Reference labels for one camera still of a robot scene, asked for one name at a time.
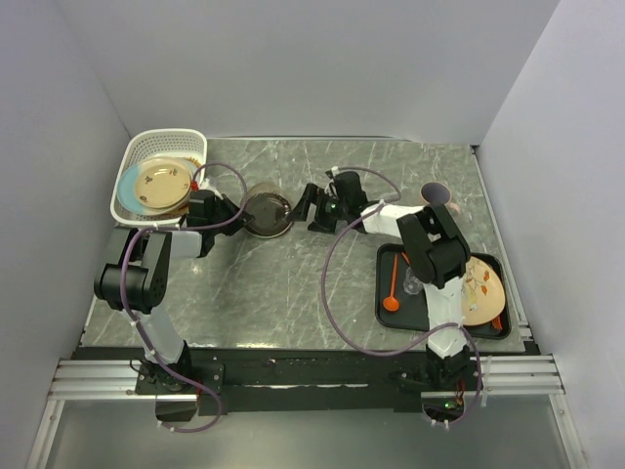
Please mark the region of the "black round plate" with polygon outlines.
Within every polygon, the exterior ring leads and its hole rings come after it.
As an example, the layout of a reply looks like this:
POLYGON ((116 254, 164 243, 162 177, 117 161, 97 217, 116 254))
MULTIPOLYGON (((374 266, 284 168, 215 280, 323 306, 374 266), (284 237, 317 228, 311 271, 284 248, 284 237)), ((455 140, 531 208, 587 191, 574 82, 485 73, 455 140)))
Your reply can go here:
POLYGON ((248 192, 245 211, 254 217, 246 231, 258 238, 275 238, 292 227, 292 205, 282 188, 272 182, 262 182, 248 192))

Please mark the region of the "yellow round plate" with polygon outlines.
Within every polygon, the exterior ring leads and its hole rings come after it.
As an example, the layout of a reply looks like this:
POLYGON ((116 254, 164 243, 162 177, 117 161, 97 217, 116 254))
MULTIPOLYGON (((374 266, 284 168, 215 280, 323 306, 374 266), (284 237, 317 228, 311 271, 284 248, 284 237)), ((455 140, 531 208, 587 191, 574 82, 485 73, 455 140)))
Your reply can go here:
POLYGON ((138 164, 134 195, 150 209, 163 209, 181 202, 190 192, 191 172, 179 158, 155 157, 138 164))

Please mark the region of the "cream plate with blue leaves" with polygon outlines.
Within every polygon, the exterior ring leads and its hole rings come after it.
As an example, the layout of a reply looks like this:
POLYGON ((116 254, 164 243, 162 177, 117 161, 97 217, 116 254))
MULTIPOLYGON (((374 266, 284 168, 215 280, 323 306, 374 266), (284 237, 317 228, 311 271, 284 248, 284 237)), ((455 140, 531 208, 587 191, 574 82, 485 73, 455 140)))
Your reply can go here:
POLYGON ((138 164, 130 166, 122 172, 116 186, 116 201, 134 215, 155 217, 170 214, 181 209, 187 202, 190 192, 178 204, 163 209, 150 209, 140 204, 134 195, 134 183, 138 176, 138 164))

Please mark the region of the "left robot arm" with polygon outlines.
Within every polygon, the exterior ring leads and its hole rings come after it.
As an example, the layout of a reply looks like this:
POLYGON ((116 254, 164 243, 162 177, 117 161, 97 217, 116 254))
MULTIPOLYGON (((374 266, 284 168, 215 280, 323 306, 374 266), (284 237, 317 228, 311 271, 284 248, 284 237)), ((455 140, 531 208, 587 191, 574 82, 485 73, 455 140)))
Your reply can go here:
POLYGON ((188 345, 161 307, 166 295, 170 262, 207 256, 217 235, 231 236, 254 216, 246 202, 234 204, 211 190, 193 192, 188 214, 173 226, 119 226, 113 229, 104 264, 94 280, 94 292, 109 307, 124 312, 142 340, 146 359, 163 365, 159 381, 180 393, 193 381, 188 345))

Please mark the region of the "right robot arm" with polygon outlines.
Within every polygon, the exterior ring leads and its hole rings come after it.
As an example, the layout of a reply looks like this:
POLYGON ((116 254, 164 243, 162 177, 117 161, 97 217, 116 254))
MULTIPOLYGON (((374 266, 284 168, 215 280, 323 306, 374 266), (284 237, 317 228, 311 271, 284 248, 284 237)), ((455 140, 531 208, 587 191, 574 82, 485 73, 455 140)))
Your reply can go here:
POLYGON ((394 196, 370 200, 362 189, 360 171, 359 167, 334 167, 326 172, 326 187, 308 183, 288 219, 306 221, 313 206, 314 217, 308 226, 312 232, 333 234, 337 223, 345 221, 347 226, 331 250, 350 229, 399 239, 413 275, 424 286, 429 330, 401 349, 374 352, 351 341, 335 320, 330 322, 346 343, 369 356, 396 356, 424 342, 426 381, 439 389, 449 389, 461 379, 470 361, 470 337, 462 325, 461 298, 471 258, 468 242, 443 205, 400 205, 401 193, 395 183, 390 183, 394 196))

